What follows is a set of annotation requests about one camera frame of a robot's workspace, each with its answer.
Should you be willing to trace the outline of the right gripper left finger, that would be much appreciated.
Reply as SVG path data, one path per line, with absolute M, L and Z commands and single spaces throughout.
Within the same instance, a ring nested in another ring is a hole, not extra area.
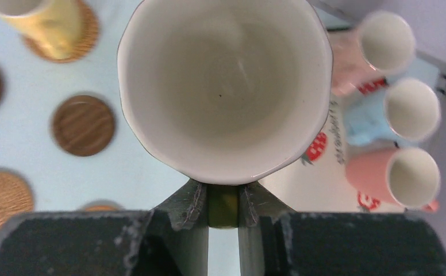
M 206 275 L 207 187 L 151 210 L 33 212 L 0 229 L 0 275 Z

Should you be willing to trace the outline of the yellow-green mug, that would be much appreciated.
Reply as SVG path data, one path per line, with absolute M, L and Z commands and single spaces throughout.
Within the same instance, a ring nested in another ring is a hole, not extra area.
M 118 45 L 122 112 L 151 156 L 207 190 L 209 224 L 233 228 L 239 186 L 323 128 L 332 63 L 308 1 L 142 1 Z

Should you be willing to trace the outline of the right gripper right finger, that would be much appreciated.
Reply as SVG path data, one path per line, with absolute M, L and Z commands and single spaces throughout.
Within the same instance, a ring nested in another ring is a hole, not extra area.
M 242 275 L 446 275 L 433 228 L 409 214 L 297 212 L 239 187 Z

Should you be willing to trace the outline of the yellow mug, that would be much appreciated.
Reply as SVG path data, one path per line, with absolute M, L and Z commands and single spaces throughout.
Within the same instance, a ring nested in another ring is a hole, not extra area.
M 0 18 L 55 60 L 69 58 L 82 35 L 78 1 L 0 0 Z

